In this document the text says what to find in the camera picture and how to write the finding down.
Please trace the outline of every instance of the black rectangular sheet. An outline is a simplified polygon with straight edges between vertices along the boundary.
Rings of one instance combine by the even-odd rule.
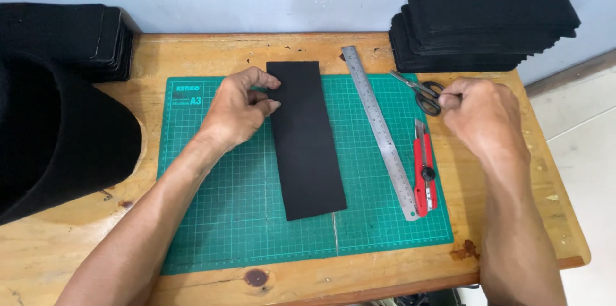
[[[282,104],[271,120],[287,220],[345,210],[319,62],[267,62],[267,72],[282,83],[268,96]]]

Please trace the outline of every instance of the green cutting mat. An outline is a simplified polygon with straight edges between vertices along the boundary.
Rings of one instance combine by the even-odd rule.
[[[222,79],[167,80],[158,177],[201,125]],[[439,177],[438,208],[405,221],[350,75],[321,79],[348,209],[287,222],[268,118],[254,137],[225,154],[199,187],[171,243],[163,275],[453,242]],[[413,120],[425,122],[425,115],[401,81],[389,74],[369,79],[414,183]]]

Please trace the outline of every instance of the finger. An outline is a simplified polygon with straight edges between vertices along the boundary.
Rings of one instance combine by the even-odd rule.
[[[263,114],[263,117],[267,117],[280,107],[280,102],[273,99],[265,99],[258,101],[254,106]]]
[[[464,95],[466,90],[475,84],[478,79],[471,79],[469,77],[458,77],[451,85],[445,87],[441,95],[451,94],[451,95]]]
[[[439,104],[441,107],[448,111],[458,109],[462,104],[462,100],[459,95],[453,95],[451,93],[442,93],[439,97]]]
[[[280,86],[278,79],[257,67],[250,67],[229,77],[233,78],[234,81],[239,81],[246,89],[250,89],[252,86],[277,89]]]
[[[249,89],[248,90],[248,104],[253,105],[258,101],[262,101],[264,99],[267,99],[267,94],[258,91],[256,89]]]

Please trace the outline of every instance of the stainless steel ruler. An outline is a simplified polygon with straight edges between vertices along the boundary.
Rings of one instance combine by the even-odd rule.
[[[376,102],[372,86],[370,86],[370,82],[368,81],[368,75],[362,66],[355,46],[343,47],[343,55],[349,67],[350,75],[355,83],[359,98],[362,100],[366,116],[368,116],[370,127],[376,138],[376,144],[381,150],[383,161],[385,161],[385,166],[389,173],[389,178],[391,178],[396,195],[400,201],[404,218],[407,221],[418,220],[420,217],[417,214],[413,187],[408,182],[408,177],[406,177],[406,172],[402,167],[396,145],[394,145],[394,140],[391,138],[391,134],[389,134],[389,129],[381,113],[381,108]]]

